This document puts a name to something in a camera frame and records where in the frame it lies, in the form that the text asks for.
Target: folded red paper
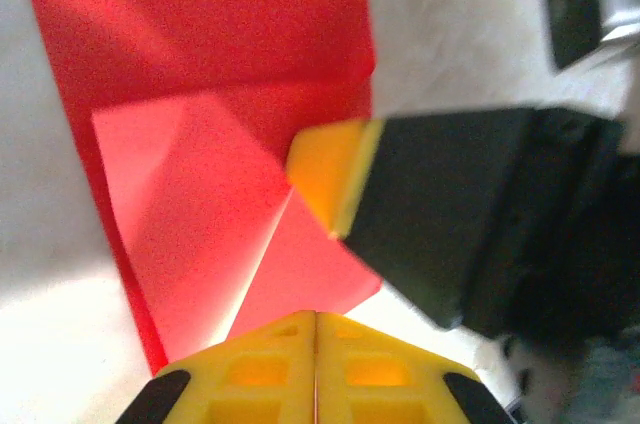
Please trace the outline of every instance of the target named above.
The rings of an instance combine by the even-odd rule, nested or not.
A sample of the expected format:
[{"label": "folded red paper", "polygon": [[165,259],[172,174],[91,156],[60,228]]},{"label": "folded red paper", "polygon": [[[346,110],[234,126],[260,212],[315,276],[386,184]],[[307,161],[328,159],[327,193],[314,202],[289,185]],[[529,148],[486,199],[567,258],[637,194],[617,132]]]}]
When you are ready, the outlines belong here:
[{"label": "folded red paper", "polygon": [[[292,241],[271,241],[295,132],[370,112],[367,0],[33,4],[152,369],[205,345],[260,263],[260,319],[295,306],[296,283],[305,307],[334,311],[373,292],[299,209],[276,231]],[[327,249],[348,288],[327,285]],[[273,272],[283,259],[290,272]]]}]

